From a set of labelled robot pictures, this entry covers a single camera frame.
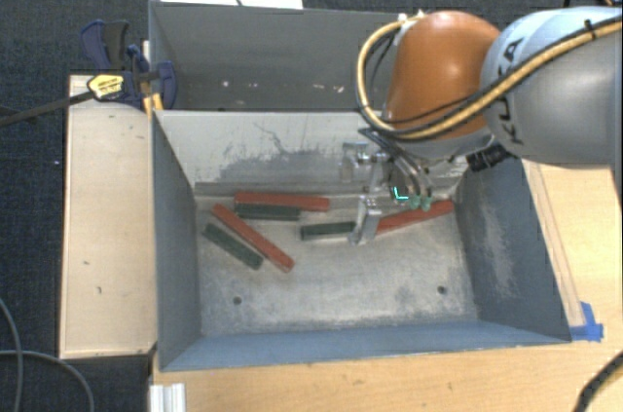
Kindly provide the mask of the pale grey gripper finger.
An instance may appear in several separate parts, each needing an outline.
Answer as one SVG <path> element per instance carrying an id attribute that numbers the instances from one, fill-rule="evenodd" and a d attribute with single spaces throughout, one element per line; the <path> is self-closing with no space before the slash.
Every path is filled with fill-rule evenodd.
<path id="1" fill-rule="evenodd" d="M 368 200 L 364 203 L 361 225 L 361 241 L 363 243 L 368 243 L 376 237 L 382 217 L 383 211 L 374 201 Z"/>
<path id="2" fill-rule="evenodd" d="M 367 199 L 360 199 L 357 207 L 354 227 L 348 235 L 350 245 L 358 245 L 367 242 L 367 225 L 369 221 L 370 205 Z"/>

